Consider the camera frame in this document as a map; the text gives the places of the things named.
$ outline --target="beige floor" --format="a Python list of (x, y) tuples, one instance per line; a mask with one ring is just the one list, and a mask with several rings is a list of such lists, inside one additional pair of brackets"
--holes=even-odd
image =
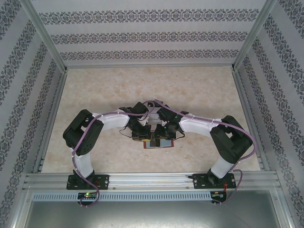
[[(62, 133), (80, 110), (104, 113), (155, 98), (172, 108), (204, 117), (232, 115), (247, 129), (228, 66), (72, 69), (42, 172), (72, 172), (71, 152)], [(111, 129), (100, 134), (91, 151), (92, 165), (96, 172), (207, 171), (219, 157), (208, 137), (187, 133), (174, 143), (173, 148), (144, 149), (141, 142)], [(255, 155), (237, 167), (244, 171), (260, 170)]]

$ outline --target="wire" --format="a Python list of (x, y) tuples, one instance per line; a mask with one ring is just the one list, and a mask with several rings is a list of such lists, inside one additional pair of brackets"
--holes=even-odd
[(241, 175), (239, 177), (239, 181), (237, 183), (236, 188), (233, 190), (233, 192), (230, 194), (230, 196), (223, 203), (227, 203), (229, 200), (231, 200), (231, 197), (236, 193), (236, 191), (238, 190), (239, 185), (241, 184), (241, 181), (243, 179), (243, 172), (242, 172), (242, 170), (236, 169), (236, 170), (232, 170), (232, 171), (233, 172), (238, 171), (238, 172), (240, 172)]
[[(94, 185), (93, 183), (91, 183), (90, 181), (88, 181), (79, 171), (78, 171), (78, 168), (77, 168), (77, 165), (76, 165), (76, 162), (75, 162), (75, 154), (76, 154), (76, 151), (78, 150), (79, 146), (81, 145), (82, 141), (84, 140), (87, 132), (89, 131), (90, 127), (92, 126), (92, 124), (94, 123), (95, 120), (97, 120), (98, 118), (102, 117), (102, 116), (105, 116), (105, 115), (110, 115), (110, 114), (121, 114), (121, 115), (126, 115), (126, 116), (129, 116), (129, 115), (132, 115), (132, 116), (142, 116), (142, 115), (148, 115), (149, 113), (153, 112), (154, 108), (155, 108), (155, 103), (153, 101), (147, 101), (147, 102), (152, 102), (152, 109), (150, 111), (148, 111), (147, 113), (143, 113), (143, 114), (134, 114), (134, 113), (125, 113), (123, 111), (121, 112), (109, 112), (109, 113), (104, 113), (104, 114), (100, 114), (100, 115), (97, 115), (96, 117), (94, 117), (94, 119), (89, 123), (89, 125), (86, 127), (85, 129), (85, 132), (82, 134), (80, 140), (78, 141), (76, 147), (74, 148), (74, 150), (72, 151), (72, 162), (73, 162), (73, 166), (75, 168), (75, 172), (78, 174), (78, 176), (80, 176), (86, 183), (88, 183), (89, 185), (91, 185), (93, 188), (96, 189), (96, 193), (97, 193), (97, 197), (95, 199), (95, 201), (93, 201), (91, 204), (89, 205), (86, 205), (85, 207), (88, 208), (88, 207), (91, 207), (93, 206), (94, 204), (96, 204), (100, 198), (100, 191), (99, 191), (99, 188)], [(82, 200), (80, 200), (79, 204), (80, 206), (82, 207), (83, 204), (82, 204)]]
[[(184, 116), (184, 117), (187, 117), (187, 118), (190, 118), (190, 119), (203, 120), (203, 121), (206, 121), (206, 122), (209, 122), (209, 123), (220, 124), (220, 125), (224, 125), (224, 126), (227, 126), (227, 127), (232, 127), (232, 128), (234, 128), (234, 129), (236, 129), (236, 130), (238, 130), (238, 131), (244, 133), (245, 135), (247, 135), (247, 136), (251, 139), (251, 141), (252, 141), (252, 143), (253, 143), (253, 150), (252, 150), (252, 152), (251, 152), (250, 154), (248, 154), (248, 155), (246, 155), (246, 156), (240, 158), (240, 159), (238, 160), (238, 162), (241, 161), (241, 160), (244, 160), (244, 159), (246, 159), (246, 158), (251, 157), (251, 156), (256, 152), (256, 149), (257, 149), (257, 141), (255, 140), (255, 138), (254, 138), (251, 134), (249, 134), (249, 133), (248, 133), (247, 131), (245, 131), (244, 129), (242, 129), (242, 128), (240, 128), (240, 127), (237, 127), (237, 126), (235, 126), (235, 125), (229, 124), (229, 123), (224, 123), (224, 122), (221, 122), (221, 121), (216, 121), (216, 120), (210, 119), (210, 118), (205, 118), (205, 117), (200, 117), (200, 116), (194, 116), (194, 115), (183, 114), (183, 113), (181, 113), (180, 111), (177, 111), (177, 110), (175, 110), (175, 109), (172, 109), (172, 108), (169, 108), (169, 107), (165, 106), (161, 101), (159, 101), (159, 100), (157, 100), (157, 99), (155, 99), (154, 101), (155, 101), (157, 104), (159, 104), (160, 106), (162, 106), (162, 107), (164, 107), (164, 108), (166, 108), (166, 109), (168, 109), (168, 110), (170, 110), (170, 111), (172, 111), (172, 112), (175, 112), (175, 113), (177, 113), (177, 114), (179, 114), (179, 115), (181, 115), (181, 116)], [(238, 162), (237, 162), (234, 166), (232, 166), (230, 170), (232, 170), (232, 169), (238, 164)]]
[(250, 154), (248, 154), (248, 155), (246, 155), (246, 156), (240, 158), (240, 159), (237, 161), (237, 163), (235, 163), (235, 164), (231, 167), (231, 169), (230, 169), (230, 171), (239, 171), (239, 172), (241, 173), (241, 176), (240, 176), (240, 179), (239, 179), (239, 182), (238, 182), (236, 188), (233, 190), (233, 192), (231, 193), (231, 195), (229, 196), (229, 198), (226, 199), (224, 202), (229, 201), (229, 200), (231, 199), (231, 197), (232, 197), (232, 196), (235, 194), (235, 192), (237, 191), (237, 189), (238, 189), (238, 187), (239, 187), (239, 185), (240, 185), (240, 183), (241, 183), (241, 181), (242, 181), (242, 178), (243, 178), (243, 172), (242, 172), (242, 170), (240, 170), (240, 169), (235, 169), (235, 170), (234, 170), (234, 167), (235, 167), (241, 160), (244, 160), (244, 159), (246, 159), (246, 158), (249, 158), (249, 157), (251, 157), (254, 153), (256, 153), (257, 141), (255, 140), (255, 138), (254, 138), (251, 134), (249, 134), (247, 131), (245, 131), (244, 129), (242, 129), (242, 128), (240, 128), (240, 127), (237, 127), (237, 126), (234, 126), (234, 125), (232, 125), (232, 124), (223, 123), (223, 122), (220, 122), (220, 121), (215, 121), (215, 120), (209, 119), (209, 118), (204, 118), (204, 117), (199, 117), (199, 116), (191, 116), (191, 115), (183, 114), (183, 113), (181, 113), (181, 112), (179, 112), (179, 111), (177, 111), (177, 110), (174, 110), (174, 109), (172, 109), (172, 108), (169, 108), (169, 107), (165, 106), (161, 101), (159, 101), (159, 100), (157, 100), (157, 99), (155, 99), (154, 101), (155, 101), (157, 104), (159, 104), (160, 106), (162, 106), (162, 107), (164, 107), (164, 108), (166, 108), (166, 109), (168, 109), (168, 110), (170, 110), (170, 111), (172, 111), (172, 112), (175, 112), (175, 113), (177, 113), (177, 114), (179, 114), (179, 115), (181, 115), (181, 116), (185, 116), (185, 117), (191, 118), (191, 119), (203, 120), (203, 121), (206, 121), (206, 122), (209, 122), (209, 123), (221, 124), (221, 125), (224, 125), (224, 126), (227, 126), (227, 127), (232, 127), (232, 128), (234, 128), (234, 129), (236, 129), (236, 130), (238, 130), (238, 131), (240, 131), (240, 132), (246, 134), (246, 135), (251, 139), (251, 141), (252, 141), (252, 143), (253, 143), (253, 150), (252, 150), (252, 152), (251, 152)]
[(122, 134), (122, 135), (124, 135), (124, 136), (126, 136), (126, 137), (128, 137), (128, 138), (132, 138), (132, 136), (128, 136), (128, 135), (125, 135), (125, 134), (121, 133), (121, 131), (124, 131), (126, 128), (127, 127), (124, 127), (123, 129), (119, 130), (119, 133)]
[(226, 183), (226, 182), (224, 182), (224, 187), (225, 187), (225, 188), (224, 188), (224, 190), (223, 190), (224, 195), (226, 195), (226, 194), (227, 194), (227, 192), (226, 192), (226, 191), (227, 191), (227, 186), (228, 186), (228, 185), (227, 185), (227, 183)]
[(172, 140), (175, 141), (175, 140), (178, 140), (178, 139), (181, 139), (181, 138), (184, 138), (184, 137), (185, 137), (185, 134), (184, 134), (184, 133), (182, 133), (182, 132), (180, 132), (180, 133), (182, 134), (181, 137), (178, 137), (177, 139), (172, 139)]

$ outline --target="robotic arm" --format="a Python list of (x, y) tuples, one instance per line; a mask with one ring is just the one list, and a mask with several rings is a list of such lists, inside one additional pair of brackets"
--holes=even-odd
[[(75, 149), (83, 136), (83, 129), (99, 115), (82, 110), (76, 116), (63, 134), (63, 138), (71, 150)], [(139, 102), (133, 108), (123, 107), (111, 114), (100, 116), (88, 129), (75, 154), (78, 172), (87, 180), (90, 180), (94, 175), (89, 152), (95, 145), (100, 132), (111, 128), (130, 128), (132, 130), (132, 139), (135, 141), (150, 141), (152, 129), (154, 130), (153, 136), (157, 139), (174, 140), (176, 139), (176, 132), (181, 134), (194, 132), (211, 137), (220, 154), (220, 157), (208, 172), (208, 181), (214, 186), (221, 183), (231, 167), (238, 162), (253, 143), (247, 135), (232, 127), (220, 125), (213, 121), (195, 119), (188, 112), (178, 114), (167, 109), (164, 105), (158, 105), (156, 102), (153, 104), (148, 102), (147, 106)], [(242, 128), (232, 116), (226, 116), (224, 119), (216, 119), (214, 121)]]

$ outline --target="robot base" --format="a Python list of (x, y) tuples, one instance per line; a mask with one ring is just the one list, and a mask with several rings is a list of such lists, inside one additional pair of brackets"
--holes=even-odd
[[(73, 175), (69, 175), (67, 179), (67, 190), (95, 190), (95, 188), (86, 183), (78, 174), (73, 170)], [(86, 179), (98, 187), (99, 190), (107, 190), (109, 186), (109, 175), (90, 174)]]
[(227, 173), (216, 185), (209, 182), (207, 173), (195, 173), (189, 178), (193, 179), (194, 189), (224, 189), (225, 184), (227, 189), (235, 189), (237, 186), (233, 173)]

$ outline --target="patterned wallpaper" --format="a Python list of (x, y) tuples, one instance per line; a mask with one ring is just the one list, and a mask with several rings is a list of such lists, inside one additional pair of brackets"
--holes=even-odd
[(239, 69), (270, 167), (304, 227), (304, 7), (279, 0)]
[(34, 0), (67, 66), (232, 64), (265, 0)]
[(0, 228), (4, 228), (21, 190), (21, 176), (32, 172), (62, 74), (19, 1), (2, 1), (0, 7)]

